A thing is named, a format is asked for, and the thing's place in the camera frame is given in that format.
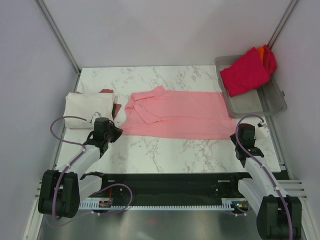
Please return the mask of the pink t shirt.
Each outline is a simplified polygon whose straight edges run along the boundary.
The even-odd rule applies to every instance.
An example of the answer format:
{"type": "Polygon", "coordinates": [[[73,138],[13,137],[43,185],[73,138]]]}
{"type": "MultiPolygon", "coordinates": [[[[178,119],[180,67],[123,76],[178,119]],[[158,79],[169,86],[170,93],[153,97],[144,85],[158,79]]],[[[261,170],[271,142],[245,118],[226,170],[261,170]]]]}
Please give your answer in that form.
{"type": "Polygon", "coordinates": [[[166,90],[132,93],[121,129],[131,136],[187,140],[227,139],[236,122],[219,92],[166,90]]]}

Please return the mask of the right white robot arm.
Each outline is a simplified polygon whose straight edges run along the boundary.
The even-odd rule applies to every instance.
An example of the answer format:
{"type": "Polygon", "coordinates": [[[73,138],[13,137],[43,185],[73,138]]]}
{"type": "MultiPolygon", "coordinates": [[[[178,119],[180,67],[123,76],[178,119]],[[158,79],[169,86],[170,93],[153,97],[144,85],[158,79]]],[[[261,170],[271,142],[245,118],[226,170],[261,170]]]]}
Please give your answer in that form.
{"type": "Polygon", "coordinates": [[[235,197],[244,196],[256,214],[256,227],[263,240],[299,240],[302,236],[302,203],[290,196],[267,168],[264,154],[255,146],[256,129],[239,123],[230,136],[235,155],[250,174],[229,184],[235,197]]]}

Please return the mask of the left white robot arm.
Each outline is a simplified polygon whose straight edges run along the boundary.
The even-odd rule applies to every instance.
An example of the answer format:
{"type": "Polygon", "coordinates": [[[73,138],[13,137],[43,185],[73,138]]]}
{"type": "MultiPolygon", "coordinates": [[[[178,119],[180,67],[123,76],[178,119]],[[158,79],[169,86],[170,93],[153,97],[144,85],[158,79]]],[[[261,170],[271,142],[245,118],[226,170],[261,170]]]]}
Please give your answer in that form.
{"type": "Polygon", "coordinates": [[[84,143],[62,139],[60,142],[79,146],[81,150],[61,168],[48,169],[41,180],[37,209],[44,215],[60,218],[73,218],[78,212],[81,201],[92,194],[106,196],[110,191],[108,182],[97,175],[86,176],[86,171],[102,156],[122,135],[122,129],[115,126],[107,117],[97,117],[91,121],[93,130],[84,143]]]}

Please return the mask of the folded green t shirt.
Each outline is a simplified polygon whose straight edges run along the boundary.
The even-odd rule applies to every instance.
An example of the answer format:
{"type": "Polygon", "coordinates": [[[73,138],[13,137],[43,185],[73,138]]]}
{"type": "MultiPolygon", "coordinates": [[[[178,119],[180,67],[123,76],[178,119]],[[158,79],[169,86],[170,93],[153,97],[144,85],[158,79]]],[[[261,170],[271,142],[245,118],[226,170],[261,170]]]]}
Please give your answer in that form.
{"type": "Polygon", "coordinates": [[[117,115],[117,104],[114,103],[113,104],[113,108],[112,108],[112,118],[115,119],[116,115],[117,115]]]}

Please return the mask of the folded cream t shirt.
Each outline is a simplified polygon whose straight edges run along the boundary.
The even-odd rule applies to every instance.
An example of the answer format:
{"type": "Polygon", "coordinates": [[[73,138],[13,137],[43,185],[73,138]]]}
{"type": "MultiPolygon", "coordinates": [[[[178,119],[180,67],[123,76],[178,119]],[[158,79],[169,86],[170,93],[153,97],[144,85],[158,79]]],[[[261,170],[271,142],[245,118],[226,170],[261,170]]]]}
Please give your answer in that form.
{"type": "Polygon", "coordinates": [[[113,93],[69,93],[65,97],[65,127],[92,129],[98,117],[112,120],[114,100],[113,93]]]}

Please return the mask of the grey plastic tray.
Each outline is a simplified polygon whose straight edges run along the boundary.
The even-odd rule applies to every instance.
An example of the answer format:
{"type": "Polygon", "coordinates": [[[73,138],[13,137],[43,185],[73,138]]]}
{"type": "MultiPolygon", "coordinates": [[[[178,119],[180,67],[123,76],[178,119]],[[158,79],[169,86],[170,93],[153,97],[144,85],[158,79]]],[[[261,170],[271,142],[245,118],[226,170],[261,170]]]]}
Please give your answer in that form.
{"type": "Polygon", "coordinates": [[[250,114],[265,117],[286,111],[287,103],[284,93],[280,90],[276,80],[272,76],[259,89],[254,89],[234,97],[229,95],[224,86],[221,71],[229,68],[240,57],[240,55],[220,56],[214,60],[218,85],[221,89],[228,115],[233,119],[239,119],[250,114]]]}

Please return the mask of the folded dark red t shirt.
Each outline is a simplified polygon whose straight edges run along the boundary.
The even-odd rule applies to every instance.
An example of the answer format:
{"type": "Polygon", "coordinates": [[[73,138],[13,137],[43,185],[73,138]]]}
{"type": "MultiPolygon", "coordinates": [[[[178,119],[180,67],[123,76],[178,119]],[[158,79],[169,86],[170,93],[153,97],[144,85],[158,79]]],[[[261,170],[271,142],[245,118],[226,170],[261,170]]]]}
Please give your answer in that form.
{"type": "Polygon", "coordinates": [[[75,97],[75,103],[79,105],[80,113],[86,115],[99,112],[103,117],[113,119],[113,104],[117,104],[117,114],[122,106],[117,103],[117,97],[112,89],[102,89],[99,93],[76,92],[75,97]]]}

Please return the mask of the crimson t shirt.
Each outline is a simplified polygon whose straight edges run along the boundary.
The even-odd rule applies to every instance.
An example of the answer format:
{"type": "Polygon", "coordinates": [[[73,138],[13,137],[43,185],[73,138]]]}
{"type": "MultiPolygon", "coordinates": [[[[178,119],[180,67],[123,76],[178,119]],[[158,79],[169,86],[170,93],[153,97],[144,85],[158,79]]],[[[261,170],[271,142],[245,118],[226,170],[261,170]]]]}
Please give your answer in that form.
{"type": "Polygon", "coordinates": [[[230,97],[257,90],[270,80],[260,53],[253,47],[230,67],[220,71],[223,85],[230,97]]]}

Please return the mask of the orange t shirt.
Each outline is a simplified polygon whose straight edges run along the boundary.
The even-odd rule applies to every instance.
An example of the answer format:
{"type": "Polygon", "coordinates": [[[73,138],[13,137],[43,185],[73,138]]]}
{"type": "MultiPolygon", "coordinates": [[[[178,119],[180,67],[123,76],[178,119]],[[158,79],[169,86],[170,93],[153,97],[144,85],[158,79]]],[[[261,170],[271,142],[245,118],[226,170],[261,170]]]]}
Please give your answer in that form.
{"type": "Polygon", "coordinates": [[[264,49],[264,47],[263,47],[263,46],[260,46],[257,50],[258,50],[260,59],[263,61],[263,59],[264,59],[264,54],[265,54],[265,49],[264,49]]]}

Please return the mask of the left aluminium corner profile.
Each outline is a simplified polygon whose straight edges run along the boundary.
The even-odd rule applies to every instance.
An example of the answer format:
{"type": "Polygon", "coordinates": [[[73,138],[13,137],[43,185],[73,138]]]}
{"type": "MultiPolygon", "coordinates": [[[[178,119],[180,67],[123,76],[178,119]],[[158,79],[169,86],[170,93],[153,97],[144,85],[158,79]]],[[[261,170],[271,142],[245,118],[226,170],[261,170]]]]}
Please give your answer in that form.
{"type": "Polygon", "coordinates": [[[53,33],[54,37],[56,38],[58,44],[60,45],[62,51],[64,52],[65,56],[67,57],[69,63],[71,64],[72,68],[76,72],[78,76],[81,74],[81,69],[75,60],[70,48],[68,47],[61,31],[59,30],[58,25],[56,24],[52,14],[50,13],[49,8],[47,7],[44,0],[34,0],[34,3],[37,5],[38,9],[40,10],[41,14],[43,15],[46,23],[48,24],[51,32],[53,33]]]}

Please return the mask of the aluminium corner profile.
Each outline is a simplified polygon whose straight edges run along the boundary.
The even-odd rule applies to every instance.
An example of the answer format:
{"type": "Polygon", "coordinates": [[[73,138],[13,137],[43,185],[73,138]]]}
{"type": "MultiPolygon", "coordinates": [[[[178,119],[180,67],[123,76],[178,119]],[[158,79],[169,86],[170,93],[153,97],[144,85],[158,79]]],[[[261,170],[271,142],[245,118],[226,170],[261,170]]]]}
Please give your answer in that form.
{"type": "Polygon", "coordinates": [[[37,5],[38,9],[40,10],[41,14],[43,15],[46,23],[48,24],[51,32],[53,33],[54,37],[56,38],[58,44],[60,45],[62,51],[64,52],[65,56],[67,57],[69,63],[71,64],[72,68],[76,72],[78,76],[81,74],[81,69],[75,60],[70,48],[68,47],[61,31],[59,30],[58,25],[56,24],[52,14],[50,13],[49,8],[47,7],[44,0],[34,0],[34,3],[37,5]]]}
{"type": "Polygon", "coordinates": [[[284,30],[286,24],[288,23],[288,21],[290,20],[292,14],[294,13],[296,7],[299,5],[300,0],[290,0],[289,4],[287,5],[283,15],[280,18],[280,21],[278,22],[275,30],[273,31],[267,46],[270,50],[273,49],[273,47],[275,46],[278,38],[280,37],[282,31],[284,30]]]}

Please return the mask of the right aluminium corner profile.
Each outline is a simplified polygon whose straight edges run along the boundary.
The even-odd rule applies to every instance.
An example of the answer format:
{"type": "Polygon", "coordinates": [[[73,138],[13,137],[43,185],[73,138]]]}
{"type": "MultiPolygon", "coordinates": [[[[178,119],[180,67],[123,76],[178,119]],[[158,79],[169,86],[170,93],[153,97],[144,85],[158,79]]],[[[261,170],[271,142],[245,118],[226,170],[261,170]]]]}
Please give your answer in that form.
{"type": "Polygon", "coordinates": [[[286,24],[288,23],[288,21],[290,20],[292,14],[294,13],[296,7],[299,5],[300,0],[290,0],[289,4],[287,5],[283,15],[280,18],[280,21],[278,22],[275,30],[273,31],[267,46],[270,50],[273,49],[273,47],[275,46],[278,38],[280,37],[282,31],[284,30],[286,24]]]}

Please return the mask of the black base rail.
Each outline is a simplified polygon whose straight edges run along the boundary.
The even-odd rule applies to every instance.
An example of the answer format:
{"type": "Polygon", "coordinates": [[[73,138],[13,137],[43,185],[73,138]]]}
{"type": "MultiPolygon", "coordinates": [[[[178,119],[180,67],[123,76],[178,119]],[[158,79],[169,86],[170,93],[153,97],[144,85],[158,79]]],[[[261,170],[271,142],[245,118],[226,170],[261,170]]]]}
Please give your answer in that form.
{"type": "Polygon", "coordinates": [[[250,178],[246,172],[234,173],[126,173],[111,174],[90,172],[102,179],[101,187],[111,187],[102,193],[95,191],[91,197],[130,198],[150,196],[153,198],[200,198],[239,199],[238,181],[250,178]]]}

